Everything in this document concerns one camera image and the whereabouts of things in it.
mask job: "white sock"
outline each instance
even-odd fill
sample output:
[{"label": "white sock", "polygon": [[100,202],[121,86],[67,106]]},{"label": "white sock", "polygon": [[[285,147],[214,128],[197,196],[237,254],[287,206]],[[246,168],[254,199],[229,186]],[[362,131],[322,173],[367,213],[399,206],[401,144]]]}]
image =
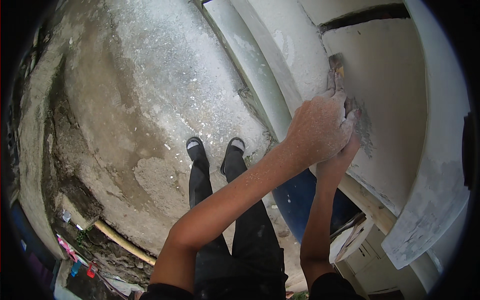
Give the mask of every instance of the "white sock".
[{"label": "white sock", "polygon": [[187,150],[198,145],[200,144],[197,141],[190,141],[190,143],[187,145]]},{"label": "white sock", "polygon": [[242,142],[240,142],[239,140],[233,140],[232,141],[232,146],[235,146],[237,147],[238,149],[240,149],[241,151],[245,151],[245,146],[242,144]]}]

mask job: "concrete floor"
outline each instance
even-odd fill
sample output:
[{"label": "concrete floor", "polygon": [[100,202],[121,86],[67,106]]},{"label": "concrete floor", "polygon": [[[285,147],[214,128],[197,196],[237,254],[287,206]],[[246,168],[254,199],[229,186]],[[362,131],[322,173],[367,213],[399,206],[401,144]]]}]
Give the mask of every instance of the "concrete floor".
[{"label": "concrete floor", "polygon": [[[246,109],[244,85],[193,3],[67,1],[56,15],[61,21],[29,78],[61,74],[50,153],[53,144],[64,172],[103,204],[107,223],[157,255],[189,209],[185,141],[203,139],[216,191],[226,184],[219,167],[232,137],[245,141],[247,165],[271,137]],[[287,286],[302,290],[300,245],[271,195],[264,203],[285,248]],[[234,224],[224,233],[229,247],[233,233]]]}]

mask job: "foot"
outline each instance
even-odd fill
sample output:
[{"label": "foot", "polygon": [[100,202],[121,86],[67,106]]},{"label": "foot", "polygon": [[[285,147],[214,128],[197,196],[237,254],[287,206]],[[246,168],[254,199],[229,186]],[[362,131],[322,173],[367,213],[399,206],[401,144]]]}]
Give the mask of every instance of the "foot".
[{"label": "foot", "polygon": [[241,138],[234,137],[230,140],[230,143],[228,143],[225,157],[223,158],[223,163],[220,167],[220,173],[222,173],[222,175],[225,175],[225,159],[227,158],[227,155],[232,151],[238,151],[241,155],[243,155],[243,153],[245,152],[245,143],[242,141]]},{"label": "foot", "polygon": [[196,136],[188,139],[187,153],[192,161],[204,160],[208,162],[202,140]]}]

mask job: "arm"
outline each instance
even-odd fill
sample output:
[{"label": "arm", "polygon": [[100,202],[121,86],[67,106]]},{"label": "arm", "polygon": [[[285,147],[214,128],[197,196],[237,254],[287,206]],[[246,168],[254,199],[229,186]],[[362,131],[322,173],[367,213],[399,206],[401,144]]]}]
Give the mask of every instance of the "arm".
[{"label": "arm", "polygon": [[300,248],[300,265],[308,290],[318,277],[334,272],[328,260],[333,197],[359,148],[358,137],[352,135],[347,146],[337,155],[317,164],[316,193]]},{"label": "arm", "polygon": [[296,110],[283,142],[178,220],[157,258],[150,283],[193,292],[195,257],[202,246],[272,189],[308,166],[334,156],[347,144],[357,115],[349,113],[345,120],[345,98],[343,89],[330,88],[324,96],[305,101]]}]

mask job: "black shirt sleeve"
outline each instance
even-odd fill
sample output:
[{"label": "black shirt sleeve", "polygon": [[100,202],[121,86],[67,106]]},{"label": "black shirt sleeve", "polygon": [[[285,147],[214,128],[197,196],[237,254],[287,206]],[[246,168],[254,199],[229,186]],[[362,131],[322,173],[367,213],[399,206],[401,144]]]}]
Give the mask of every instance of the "black shirt sleeve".
[{"label": "black shirt sleeve", "polygon": [[325,273],[312,284],[310,300],[365,300],[359,296],[352,285],[337,273]]},{"label": "black shirt sleeve", "polygon": [[169,284],[154,283],[147,287],[140,300],[192,300],[193,295],[178,287]]}]

